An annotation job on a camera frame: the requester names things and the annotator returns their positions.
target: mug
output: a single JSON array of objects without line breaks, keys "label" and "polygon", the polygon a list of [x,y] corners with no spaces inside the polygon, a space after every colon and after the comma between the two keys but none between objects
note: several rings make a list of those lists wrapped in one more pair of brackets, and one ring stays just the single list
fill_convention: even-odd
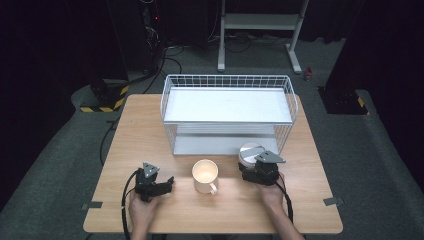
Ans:
[{"label": "mug", "polygon": [[192,169],[194,188],[201,193],[218,194],[218,166],[209,159],[202,159]]}]

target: metal stand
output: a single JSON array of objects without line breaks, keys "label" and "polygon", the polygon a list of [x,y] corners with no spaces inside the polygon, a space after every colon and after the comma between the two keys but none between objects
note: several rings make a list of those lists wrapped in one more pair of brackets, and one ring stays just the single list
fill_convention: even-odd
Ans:
[{"label": "metal stand", "polygon": [[286,44],[287,52],[296,74],[302,73],[294,48],[302,27],[309,0],[304,0],[300,13],[283,14],[226,14],[225,0],[222,0],[220,46],[218,52],[218,71],[225,71],[225,29],[267,29],[267,30],[292,30],[293,38]]}]

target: wire rack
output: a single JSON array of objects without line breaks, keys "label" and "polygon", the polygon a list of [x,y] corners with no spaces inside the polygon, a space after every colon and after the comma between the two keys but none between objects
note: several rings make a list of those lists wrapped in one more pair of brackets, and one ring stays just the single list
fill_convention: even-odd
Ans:
[{"label": "wire rack", "polygon": [[286,75],[168,75],[161,100],[177,155],[237,155],[251,141],[280,153],[297,110]]}]

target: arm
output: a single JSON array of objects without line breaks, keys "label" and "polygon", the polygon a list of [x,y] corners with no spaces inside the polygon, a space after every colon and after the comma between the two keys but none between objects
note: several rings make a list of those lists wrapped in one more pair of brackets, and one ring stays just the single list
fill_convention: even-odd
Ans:
[{"label": "arm", "polygon": [[[283,181],[278,179],[278,184],[283,185]],[[299,233],[290,219],[287,217],[286,212],[283,209],[283,200],[284,195],[281,190],[275,186],[264,186],[256,184],[261,194],[262,202],[265,205],[265,208],[271,217],[274,226],[277,228],[277,231],[284,240],[297,240],[304,239],[303,236]]]},{"label": "arm", "polygon": [[159,200],[160,197],[154,197],[148,203],[143,202],[139,194],[134,191],[130,192],[130,205],[128,211],[133,223],[131,240],[147,239],[147,233],[155,216],[156,206]]}]

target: wooden table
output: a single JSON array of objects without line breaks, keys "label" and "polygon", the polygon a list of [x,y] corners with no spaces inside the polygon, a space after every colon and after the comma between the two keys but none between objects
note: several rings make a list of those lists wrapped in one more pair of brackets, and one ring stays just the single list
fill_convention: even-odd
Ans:
[{"label": "wooden table", "polygon": [[[160,94],[128,97],[92,199],[102,206],[88,210],[84,229],[123,232],[120,205],[125,183],[148,162],[160,167],[156,182],[175,176],[172,193],[164,195],[158,206],[151,233],[276,233],[256,187],[242,180],[237,156],[171,154],[160,99]],[[340,233],[337,207],[323,202],[333,195],[299,99],[298,104],[298,118],[281,155],[287,163],[279,165],[293,202],[294,224],[303,234]],[[193,187],[192,166],[204,158],[219,167],[217,196]]]}]

